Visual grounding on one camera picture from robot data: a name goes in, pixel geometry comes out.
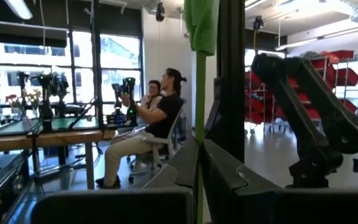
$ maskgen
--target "white chair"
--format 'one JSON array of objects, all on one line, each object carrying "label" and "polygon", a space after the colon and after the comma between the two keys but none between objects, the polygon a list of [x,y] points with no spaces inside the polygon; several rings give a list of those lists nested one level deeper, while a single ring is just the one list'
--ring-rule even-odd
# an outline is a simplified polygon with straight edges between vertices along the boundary
[{"label": "white chair", "polygon": [[139,172],[132,172],[129,174],[129,182],[133,181],[134,175],[137,174],[145,174],[148,172],[152,172],[155,169],[159,169],[162,167],[162,161],[161,161],[161,156],[165,156],[164,160],[168,161],[170,160],[174,153],[177,150],[177,140],[173,139],[173,131],[175,130],[176,126],[177,126],[177,121],[178,118],[180,117],[180,115],[183,112],[183,105],[179,110],[179,113],[177,114],[177,117],[175,118],[175,120],[172,123],[171,129],[169,130],[168,136],[167,138],[156,138],[156,137],[151,137],[151,138],[143,138],[144,141],[150,142],[152,144],[152,152],[150,153],[146,153],[146,154],[141,154],[141,155],[137,155],[137,159],[139,159],[139,162],[144,162],[144,163],[149,163],[151,158],[151,170],[145,170],[145,171],[139,171]]}]

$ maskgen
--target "green pole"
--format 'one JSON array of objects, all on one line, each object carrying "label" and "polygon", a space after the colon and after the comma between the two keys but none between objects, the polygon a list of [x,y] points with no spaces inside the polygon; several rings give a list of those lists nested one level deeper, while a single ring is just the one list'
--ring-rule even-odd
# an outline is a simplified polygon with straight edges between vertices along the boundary
[{"label": "green pole", "polygon": [[[202,50],[196,51],[196,140],[201,148],[204,140],[204,111],[205,111],[205,79],[206,79],[206,54]],[[204,183],[201,165],[198,171],[198,224],[203,224]]]}]

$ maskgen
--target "floor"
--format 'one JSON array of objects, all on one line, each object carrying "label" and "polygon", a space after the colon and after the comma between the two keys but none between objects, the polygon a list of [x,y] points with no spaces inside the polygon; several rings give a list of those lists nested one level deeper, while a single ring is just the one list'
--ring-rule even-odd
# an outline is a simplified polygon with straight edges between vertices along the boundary
[{"label": "floor", "polygon": [[[298,160],[296,154],[296,139],[294,135],[286,130],[279,131],[277,128],[272,134],[267,131],[264,132],[263,126],[252,126],[255,129],[254,134],[248,131],[245,145],[245,164],[248,168],[254,170],[256,173],[265,177],[268,180],[280,185],[282,187],[291,183],[288,167]],[[106,144],[101,146],[102,150],[106,149]],[[81,154],[81,149],[75,149],[74,154]],[[342,167],[336,174],[329,176],[330,186],[337,188],[358,188],[358,174],[352,172],[352,159],[358,157],[357,155],[345,156]],[[48,159],[42,163],[43,166],[56,164],[57,158]],[[104,173],[104,159],[100,159],[95,167],[95,178],[101,177]],[[126,162],[126,158],[122,159],[119,169],[119,176],[122,180],[122,188],[129,189],[134,185],[128,183],[128,176],[130,168]],[[140,186],[146,183],[151,178],[151,175],[135,178],[135,186]],[[16,213],[13,215],[10,223],[28,223],[31,208],[36,201],[53,194],[59,190],[84,190],[86,189],[86,176],[84,170],[69,171],[62,174],[59,178],[43,185],[44,191],[33,185],[22,203],[18,206]],[[208,204],[204,196],[204,222],[210,221]]]}]

